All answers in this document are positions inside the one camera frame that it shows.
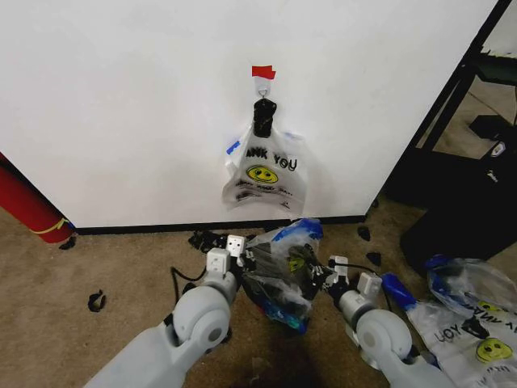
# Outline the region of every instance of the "black cable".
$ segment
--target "black cable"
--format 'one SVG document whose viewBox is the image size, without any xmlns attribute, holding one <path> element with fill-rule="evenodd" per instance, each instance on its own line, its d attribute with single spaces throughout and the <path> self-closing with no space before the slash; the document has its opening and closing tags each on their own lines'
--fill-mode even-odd
<svg viewBox="0 0 517 388">
<path fill-rule="evenodd" d="M 514 118 L 514 127 L 517 124 L 517 86 L 514 87 L 515 92 L 515 118 Z"/>
<path fill-rule="evenodd" d="M 363 269 L 365 271 L 369 271 L 369 272 L 373 273 L 376 276 L 379 276 L 379 274 L 377 272 L 375 272 L 373 269 L 371 269 L 369 267 L 365 267 L 363 265 L 358 265 L 358 264 L 341 264 L 341 263 L 335 263 L 334 265 L 338 265 L 338 266 L 341 266 L 341 267 L 351 267 L 351 268 Z M 380 287 L 382 288 L 382 293 L 385 295 L 386 306 L 388 307 L 388 310 L 393 311 L 392 307 L 391 307 L 391 302 L 388 299 L 388 294 L 386 293 L 385 287 L 382 285 L 382 283 L 380 284 Z"/>
<path fill-rule="evenodd" d="M 183 275 L 176 267 L 170 267 L 170 274 L 172 275 L 172 282 L 174 283 L 174 297 L 176 300 L 175 304 L 178 304 L 179 301 L 179 287 L 178 287 L 178 278 L 176 275 L 181 277 L 182 279 L 186 281 L 198 281 L 201 280 L 201 278 L 204 276 L 204 274 L 207 272 L 207 268 L 203 268 L 203 271 L 198 277 L 188 277 L 186 275 Z"/>
</svg>

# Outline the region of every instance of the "black debris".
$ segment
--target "black debris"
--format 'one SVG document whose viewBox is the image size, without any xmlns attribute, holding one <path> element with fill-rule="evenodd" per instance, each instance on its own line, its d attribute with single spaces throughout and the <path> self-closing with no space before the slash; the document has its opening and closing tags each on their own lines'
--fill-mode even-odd
<svg viewBox="0 0 517 388">
<path fill-rule="evenodd" d="M 88 297 L 88 309 L 92 313 L 98 313 L 105 305 L 106 295 L 103 295 L 103 291 L 101 289 L 97 293 L 92 293 Z"/>
<path fill-rule="evenodd" d="M 477 320 L 477 318 L 473 315 L 472 318 L 466 319 L 462 324 L 461 328 L 472 334 L 473 336 L 479 338 L 480 340 L 484 340 L 488 338 L 490 333 L 486 330 Z"/>
<path fill-rule="evenodd" d="M 368 252 L 366 257 L 373 265 L 380 267 L 380 261 L 382 259 L 382 255 L 379 252 Z"/>
<path fill-rule="evenodd" d="M 208 253 L 212 248 L 224 248 L 226 247 L 227 234 L 217 234 L 209 230 L 195 231 L 192 237 L 188 239 L 188 242 L 195 248 L 199 249 L 203 253 Z"/>
<path fill-rule="evenodd" d="M 366 241 L 370 241 L 371 235 L 370 235 L 370 229 L 367 226 L 360 226 L 357 228 L 357 234 Z"/>
<path fill-rule="evenodd" d="M 65 242 L 64 244 L 61 244 L 59 246 L 59 249 L 61 249 L 63 251 L 67 251 L 70 248 L 75 247 L 75 238 L 76 238 L 75 236 L 70 236 L 70 238 L 68 239 L 67 242 Z"/>
</svg>

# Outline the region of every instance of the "yellow strap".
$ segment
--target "yellow strap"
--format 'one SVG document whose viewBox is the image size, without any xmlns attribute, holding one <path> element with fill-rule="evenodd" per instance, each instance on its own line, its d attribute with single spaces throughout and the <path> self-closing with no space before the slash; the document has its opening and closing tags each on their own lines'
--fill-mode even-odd
<svg viewBox="0 0 517 388">
<path fill-rule="evenodd" d="M 57 222 L 56 225 L 54 226 L 51 226 L 50 228 L 46 229 L 46 230 L 42 230 L 40 232 L 36 232 L 35 230 L 31 230 L 32 233 L 36 233 L 36 234 L 45 234 L 45 233 L 48 233 L 48 232 L 52 232 L 54 229 L 61 229 L 61 227 L 63 226 L 63 224 L 65 222 L 68 222 L 70 223 L 70 221 L 68 221 L 66 218 L 62 218 L 61 220 L 59 220 Z"/>
</svg>

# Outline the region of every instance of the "black baseboard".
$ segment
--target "black baseboard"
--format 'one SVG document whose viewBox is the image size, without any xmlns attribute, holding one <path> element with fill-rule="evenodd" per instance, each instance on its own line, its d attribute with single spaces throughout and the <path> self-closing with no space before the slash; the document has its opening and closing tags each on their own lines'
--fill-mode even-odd
<svg viewBox="0 0 517 388">
<path fill-rule="evenodd" d="M 322 224 L 355 224 L 364 222 L 366 216 L 345 216 L 345 217 L 320 217 Z M 82 235 L 88 234 L 133 234 L 133 233 L 160 233 L 160 232 L 181 232 L 185 230 L 221 230 L 221 229 L 251 229 L 251 228 L 277 228 L 287 226 L 292 221 L 283 220 L 261 220 L 261 221 L 233 221 L 233 222 L 208 222 L 199 224 L 176 224 L 176 225 L 143 225 L 143 226 L 106 226 L 94 228 L 77 228 L 76 231 Z"/>
</svg>

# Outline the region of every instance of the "brown carpet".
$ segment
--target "brown carpet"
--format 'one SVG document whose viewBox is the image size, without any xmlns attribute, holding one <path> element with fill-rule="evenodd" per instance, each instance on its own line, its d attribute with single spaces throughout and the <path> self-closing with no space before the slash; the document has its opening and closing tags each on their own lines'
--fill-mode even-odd
<svg viewBox="0 0 517 388">
<path fill-rule="evenodd" d="M 401 233 L 421 214 L 381 199 L 366 222 L 371 242 L 357 235 L 357 224 L 325 226 L 318 256 L 326 262 L 329 255 L 345 255 L 352 263 L 369 264 L 365 254 L 379 251 L 380 271 L 395 272 L 423 297 L 426 282 L 406 265 L 398 247 Z M 60 251 L 3 210 L 0 232 L 0 386 L 5 387 L 83 386 L 128 341 L 171 312 L 170 265 L 192 276 L 204 266 L 204 255 L 187 242 L 190 232 L 79 236 L 75 248 Z M 99 289 L 107 304 L 95 314 L 86 303 Z M 242 291 L 231 327 L 233 338 L 192 368 L 186 387 L 388 386 L 361 360 L 325 294 L 314 302 L 306 335 L 293 335 L 265 318 Z"/>
</svg>

